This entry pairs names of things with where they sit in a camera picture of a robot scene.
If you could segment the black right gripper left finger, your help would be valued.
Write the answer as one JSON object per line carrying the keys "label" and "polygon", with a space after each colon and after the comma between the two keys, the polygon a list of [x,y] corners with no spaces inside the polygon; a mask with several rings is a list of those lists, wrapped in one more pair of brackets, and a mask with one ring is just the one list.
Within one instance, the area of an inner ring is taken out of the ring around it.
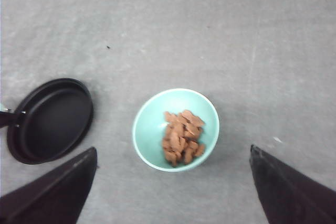
{"label": "black right gripper left finger", "polygon": [[1,197],[1,223],[76,223],[97,170],[87,149],[42,177]]}

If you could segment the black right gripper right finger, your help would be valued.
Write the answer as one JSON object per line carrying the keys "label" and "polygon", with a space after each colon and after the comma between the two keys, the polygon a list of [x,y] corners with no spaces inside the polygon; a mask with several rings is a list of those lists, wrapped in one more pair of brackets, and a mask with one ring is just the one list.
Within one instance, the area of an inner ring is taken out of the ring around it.
{"label": "black right gripper right finger", "polygon": [[256,145],[250,167],[269,223],[335,223],[335,191]]}

